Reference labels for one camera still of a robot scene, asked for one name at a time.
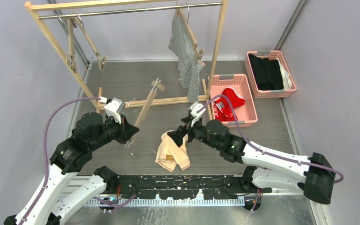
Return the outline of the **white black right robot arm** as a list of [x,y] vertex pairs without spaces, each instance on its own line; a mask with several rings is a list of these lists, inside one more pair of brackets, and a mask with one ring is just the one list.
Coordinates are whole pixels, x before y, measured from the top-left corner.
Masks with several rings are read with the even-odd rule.
[[258,189],[278,188],[302,193],[320,204],[330,204],[335,183],[335,172],[326,157],[292,155],[261,146],[232,134],[218,120],[206,125],[202,121],[191,124],[191,118],[167,135],[177,145],[193,139],[218,150],[221,157],[231,163],[246,164],[242,188],[249,193]]

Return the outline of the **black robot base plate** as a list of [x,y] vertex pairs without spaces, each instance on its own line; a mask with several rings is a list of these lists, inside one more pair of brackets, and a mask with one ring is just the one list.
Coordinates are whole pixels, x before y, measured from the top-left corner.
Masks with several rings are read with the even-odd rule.
[[257,188],[241,176],[233,175],[120,175],[113,187],[102,194],[138,199],[195,199],[201,192],[204,200],[234,199],[255,194]]

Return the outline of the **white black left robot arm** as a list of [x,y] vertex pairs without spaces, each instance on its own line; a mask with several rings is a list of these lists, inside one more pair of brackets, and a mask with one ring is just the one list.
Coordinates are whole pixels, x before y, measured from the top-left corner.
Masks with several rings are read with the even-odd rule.
[[57,145],[48,165],[49,175],[41,181],[27,205],[16,215],[8,216],[6,225],[63,225],[86,202],[106,192],[111,194],[120,187],[118,175],[106,166],[94,174],[65,199],[59,197],[83,166],[92,159],[93,151],[116,141],[125,144],[139,128],[128,123],[124,115],[103,120],[101,114],[90,112],[77,121],[72,135]]

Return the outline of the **beige underwear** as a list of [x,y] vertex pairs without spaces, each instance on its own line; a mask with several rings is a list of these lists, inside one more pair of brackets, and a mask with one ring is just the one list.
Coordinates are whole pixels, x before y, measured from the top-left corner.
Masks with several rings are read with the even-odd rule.
[[171,173],[176,168],[176,165],[178,165],[182,171],[188,169],[191,166],[186,148],[188,135],[183,137],[183,144],[178,147],[167,133],[168,131],[161,135],[161,143],[157,150],[155,163]]

